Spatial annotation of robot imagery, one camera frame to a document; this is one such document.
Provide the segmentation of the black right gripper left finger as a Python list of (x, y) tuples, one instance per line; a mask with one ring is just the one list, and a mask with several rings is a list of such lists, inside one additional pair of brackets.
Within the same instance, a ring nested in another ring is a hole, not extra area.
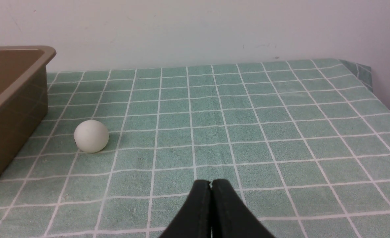
[(183, 206), (160, 238), (210, 238), (210, 204), (210, 182), (194, 181)]

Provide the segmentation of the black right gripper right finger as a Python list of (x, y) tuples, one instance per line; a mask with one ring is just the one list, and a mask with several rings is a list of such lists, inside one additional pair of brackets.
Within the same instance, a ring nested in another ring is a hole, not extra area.
[(213, 238), (273, 238), (246, 207), (231, 183), (225, 179), (212, 182)]

